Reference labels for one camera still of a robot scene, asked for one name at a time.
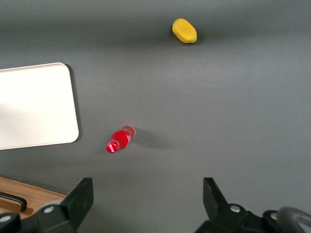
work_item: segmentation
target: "white plate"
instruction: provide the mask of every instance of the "white plate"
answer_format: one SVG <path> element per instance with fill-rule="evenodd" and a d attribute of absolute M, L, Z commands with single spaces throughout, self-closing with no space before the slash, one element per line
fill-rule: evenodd
<path fill-rule="evenodd" d="M 67 66 L 0 70 L 0 150 L 69 143 L 78 135 Z"/>

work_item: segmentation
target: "black handle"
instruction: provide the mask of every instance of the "black handle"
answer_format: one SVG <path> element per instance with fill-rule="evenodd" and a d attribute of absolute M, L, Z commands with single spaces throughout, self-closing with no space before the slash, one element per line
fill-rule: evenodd
<path fill-rule="evenodd" d="M 9 200 L 17 201 L 18 203 L 21 204 L 21 209 L 20 209 L 21 212 L 27 209 L 27 201 L 24 198 L 14 196 L 8 193 L 3 193 L 3 192 L 0 192 L 0 198 L 6 198 Z"/>

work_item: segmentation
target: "black clamp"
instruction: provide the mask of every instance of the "black clamp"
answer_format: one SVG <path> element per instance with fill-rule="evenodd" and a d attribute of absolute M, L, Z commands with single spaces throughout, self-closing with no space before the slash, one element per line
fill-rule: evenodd
<path fill-rule="evenodd" d="M 196 233 L 304 233 L 300 223 L 311 227 L 311 216 L 285 207 L 258 217 L 237 204 L 228 204 L 212 178 L 204 178 L 203 203 L 209 221 Z"/>

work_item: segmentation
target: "gray surface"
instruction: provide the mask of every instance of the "gray surface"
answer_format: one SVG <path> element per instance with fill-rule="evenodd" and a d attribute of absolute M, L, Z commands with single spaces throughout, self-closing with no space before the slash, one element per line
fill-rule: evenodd
<path fill-rule="evenodd" d="M 2 1 L 0 68 L 71 66 L 81 138 L 0 151 L 0 175 L 68 193 L 79 232 L 194 232 L 203 177 L 257 215 L 311 212 L 309 1 Z M 198 31 L 172 35 L 179 17 Z M 133 143 L 105 152 L 131 124 Z"/>

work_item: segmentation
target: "bottle cap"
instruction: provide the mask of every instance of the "bottle cap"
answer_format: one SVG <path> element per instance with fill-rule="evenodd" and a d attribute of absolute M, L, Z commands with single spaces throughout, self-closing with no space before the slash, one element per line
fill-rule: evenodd
<path fill-rule="evenodd" d="M 106 149 L 109 153 L 115 153 L 119 149 L 119 144 L 116 141 L 111 141 L 107 144 Z"/>

